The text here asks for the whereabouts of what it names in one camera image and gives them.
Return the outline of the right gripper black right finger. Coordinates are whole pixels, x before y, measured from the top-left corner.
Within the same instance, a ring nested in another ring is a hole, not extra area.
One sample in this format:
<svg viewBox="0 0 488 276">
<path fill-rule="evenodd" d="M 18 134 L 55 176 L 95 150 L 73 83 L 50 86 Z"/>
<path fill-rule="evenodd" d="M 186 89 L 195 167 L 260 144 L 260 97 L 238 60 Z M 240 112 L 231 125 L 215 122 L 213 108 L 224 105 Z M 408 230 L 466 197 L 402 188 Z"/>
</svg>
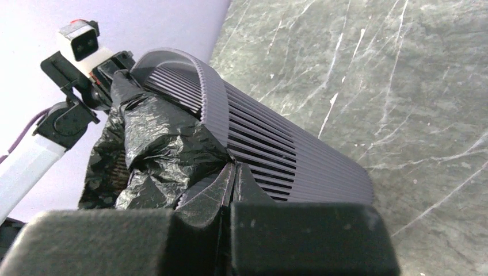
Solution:
<svg viewBox="0 0 488 276">
<path fill-rule="evenodd" d="M 354 203 L 276 203 L 240 164 L 230 205 L 234 275 L 399 275 L 377 210 Z"/>
</svg>

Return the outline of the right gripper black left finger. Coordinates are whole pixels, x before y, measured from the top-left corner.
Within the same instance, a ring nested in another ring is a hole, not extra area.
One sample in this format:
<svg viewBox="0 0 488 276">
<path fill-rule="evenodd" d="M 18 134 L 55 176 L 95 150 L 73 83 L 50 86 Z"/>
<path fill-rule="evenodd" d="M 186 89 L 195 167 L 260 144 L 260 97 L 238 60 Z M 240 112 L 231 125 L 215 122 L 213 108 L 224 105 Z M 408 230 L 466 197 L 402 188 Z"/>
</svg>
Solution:
<svg viewBox="0 0 488 276">
<path fill-rule="evenodd" d="M 177 210 L 45 212 L 22 229 L 2 275 L 220 275 L 222 207 L 236 166 Z"/>
</svg>

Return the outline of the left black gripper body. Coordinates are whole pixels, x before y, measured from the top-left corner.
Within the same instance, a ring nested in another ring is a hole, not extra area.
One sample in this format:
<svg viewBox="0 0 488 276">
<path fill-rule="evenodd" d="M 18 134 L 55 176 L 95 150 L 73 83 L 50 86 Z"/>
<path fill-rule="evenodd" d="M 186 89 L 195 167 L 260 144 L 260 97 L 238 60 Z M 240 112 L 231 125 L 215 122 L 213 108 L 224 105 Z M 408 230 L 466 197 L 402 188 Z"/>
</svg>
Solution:
<svg viewBox="0 0 488 276">
<path fill-rule="evenodd" d="M 76 89 L 88 108 L 108 111 L 112 106 L 110 87 L 113 74 L 118 70 L 129 70 L 135 64 L 130 51 L 113 53 L 98 50 L 80 62 L 69 60 L 61 52 L 43 60 L 41 70 L 71 99 Z"/>
</svg>

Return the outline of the grey mesh trash bin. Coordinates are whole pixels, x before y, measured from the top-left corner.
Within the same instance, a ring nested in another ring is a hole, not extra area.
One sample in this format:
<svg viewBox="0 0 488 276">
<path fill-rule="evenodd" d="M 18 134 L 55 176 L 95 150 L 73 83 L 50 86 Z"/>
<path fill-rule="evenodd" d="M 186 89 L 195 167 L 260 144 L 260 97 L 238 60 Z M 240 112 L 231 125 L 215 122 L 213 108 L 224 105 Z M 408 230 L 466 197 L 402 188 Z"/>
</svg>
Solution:
<svg viewBox="0 0 488 276">
<path fill-rule="evenodd" d="M 145 89 L 196 113 L 275 201 L 373 202 L 372 181 L 363 167 L 229 84 L 200 59 L 162 48 L 143 55 L 131 75 Z"/>
</svg>

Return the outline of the black trash bag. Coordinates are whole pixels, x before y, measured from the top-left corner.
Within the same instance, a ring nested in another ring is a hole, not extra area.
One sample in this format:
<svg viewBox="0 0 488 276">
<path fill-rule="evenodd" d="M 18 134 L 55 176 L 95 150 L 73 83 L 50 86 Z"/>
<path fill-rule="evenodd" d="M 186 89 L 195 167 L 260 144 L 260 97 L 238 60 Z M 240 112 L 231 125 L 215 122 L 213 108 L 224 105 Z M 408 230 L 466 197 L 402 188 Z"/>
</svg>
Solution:
<svg viewBox="0 0 488 276">
<path fill-rule="evenodd" d="M 193 115 L 114 74 L 112 107 L 91 150 L 79 209 L 173 208 L 198 181 L 218 173 L 227 150 Z"/>
</svg>

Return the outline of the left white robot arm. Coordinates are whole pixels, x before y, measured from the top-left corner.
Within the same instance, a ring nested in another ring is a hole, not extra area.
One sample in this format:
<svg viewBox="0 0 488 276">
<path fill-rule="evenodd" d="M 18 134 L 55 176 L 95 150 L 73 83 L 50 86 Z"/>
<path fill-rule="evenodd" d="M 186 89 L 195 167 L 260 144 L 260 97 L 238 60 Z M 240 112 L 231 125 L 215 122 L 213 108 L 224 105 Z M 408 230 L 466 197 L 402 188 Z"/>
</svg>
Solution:
<svg viewBox="0 0 488 276">
<path fill-rule="evenodd" d="M 112 105 L 110 86 L 117 70 L 130 69 L 130 51 L 103 48 L 80 62 L 56 52 L 40 64 L 43 73 L 66 96 L 65 101 L 41 111 L 29 122 L 8 154 L 1 156 L 1 221 L 43 175 L 100 121 L 97 112 Z"/>
</svg>

